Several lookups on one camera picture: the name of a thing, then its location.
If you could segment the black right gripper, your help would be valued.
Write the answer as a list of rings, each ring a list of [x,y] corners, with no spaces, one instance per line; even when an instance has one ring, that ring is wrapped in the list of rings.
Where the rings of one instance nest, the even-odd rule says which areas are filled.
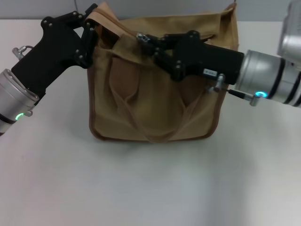
[[[161,51],[170,49],[173,56]],[[174,81],[191,75],[216,81],[222,74],[224,83],[230,85],[236,83],[244,59],[241,52],[204,43],[194,30],[165,34],[161,38],[142,35],[142,53],[154,55],[154,63]]]

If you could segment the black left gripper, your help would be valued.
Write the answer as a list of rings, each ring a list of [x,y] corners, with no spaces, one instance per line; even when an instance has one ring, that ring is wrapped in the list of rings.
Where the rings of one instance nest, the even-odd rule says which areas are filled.
[[[41,40],[12,67],[11,72],[39,99],[68,67],[79,65],[87,69],[92,65],[98,24],[93,20],[84,21],[97,7],[93,3],[84,14],[73,11],[55,18],[44,18]],[[80,38],[74,30],[82,26],[84,31]]]

